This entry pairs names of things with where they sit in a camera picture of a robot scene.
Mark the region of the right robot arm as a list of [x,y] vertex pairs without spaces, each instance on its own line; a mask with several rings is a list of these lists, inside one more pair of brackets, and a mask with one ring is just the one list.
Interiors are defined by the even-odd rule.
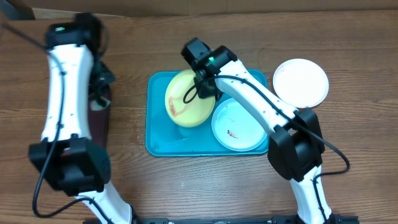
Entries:
[[224,45],[212,50],[194,38],[183,46],[181,55],[195,72],[193,88],[199,98],[226,93],[265,130],[269,137],[267,158],[293,188],[298,223],[333,223],[335,217],[321,182],[325,143],[315,112],[299,111],[283,102]]

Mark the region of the yellow-green plate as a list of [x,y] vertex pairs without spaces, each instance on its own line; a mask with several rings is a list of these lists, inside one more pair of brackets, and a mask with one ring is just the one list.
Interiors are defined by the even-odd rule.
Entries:
[[177,125],[192,128],[202,124],[211,114],[215,106],[215,97],[205,99],[197,95],[185,104],[183,97],[194,85],[193,70],[183,70],[170,81],[165,92],[165,109],[170,119]]

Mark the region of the white plate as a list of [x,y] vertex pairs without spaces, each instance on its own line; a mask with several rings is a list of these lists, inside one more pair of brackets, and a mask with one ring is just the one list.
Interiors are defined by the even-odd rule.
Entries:
[[325,71],[303,58],[290,59],[274,72],[272,84],[277,96],[296,108],[313,108],[324,101],[329,92]]

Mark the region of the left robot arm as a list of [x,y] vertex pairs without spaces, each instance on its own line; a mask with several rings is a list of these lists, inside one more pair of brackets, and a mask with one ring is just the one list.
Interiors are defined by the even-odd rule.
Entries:
[[45,51],[49,103],[41,140],[29,146],[39,181],[83,202],[100,223],[138,223],[139,217],[111,182],[106,151],[115,80],[102,62],[109,32],[94,15],[49,26]]

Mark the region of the green and white sponge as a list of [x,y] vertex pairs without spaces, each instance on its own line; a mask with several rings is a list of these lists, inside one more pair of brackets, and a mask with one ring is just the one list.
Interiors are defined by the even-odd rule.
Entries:
[[93,101],[90,106],[91,106],[91,110],[92,111],[101,111],[101,110],[104,110],[104,109],[106,109],[108,107],[107,105],[101,106],[96,101]]

